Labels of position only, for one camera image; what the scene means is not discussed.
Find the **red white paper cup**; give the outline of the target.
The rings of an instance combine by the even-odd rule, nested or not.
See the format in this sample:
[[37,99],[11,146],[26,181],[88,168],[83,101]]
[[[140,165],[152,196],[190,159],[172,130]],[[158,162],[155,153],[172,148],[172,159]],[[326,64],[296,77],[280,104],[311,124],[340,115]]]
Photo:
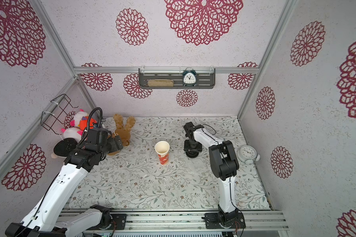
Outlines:
[[159,141],[155,144],[155,152],[158,155],[161,165],[166,165],[169,161],[170,144],[167,141]]

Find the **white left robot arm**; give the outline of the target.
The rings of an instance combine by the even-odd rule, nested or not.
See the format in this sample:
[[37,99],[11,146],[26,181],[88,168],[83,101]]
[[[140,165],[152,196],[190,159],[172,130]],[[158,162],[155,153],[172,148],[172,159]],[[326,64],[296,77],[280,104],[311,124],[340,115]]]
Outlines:
[[85,141],[83,148],[73,150],[65,160],[59,174],[45,195],[21,222],[11,223],[7,237],[75,237],[90,228],[106,230],[112,227],[113,218],[108,208],[93,205],[90,209],[68,221],[57,219],[79,183],[92,168],[109,153],[123,149],[119,135],[107,141]]

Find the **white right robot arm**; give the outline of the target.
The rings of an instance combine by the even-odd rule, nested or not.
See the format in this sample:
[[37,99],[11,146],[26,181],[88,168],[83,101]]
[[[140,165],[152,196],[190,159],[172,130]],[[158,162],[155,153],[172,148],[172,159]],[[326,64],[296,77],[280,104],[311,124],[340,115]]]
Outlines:
[[198,157],[203,148],[209,152],[210,167],[218,178],[219,204],[217,223],[223,228],[246,228],[245,218],[235,204],[235,183],[239,163],[231,141],[211,135],[202,125],[185,127],[184,151],[189,158]]

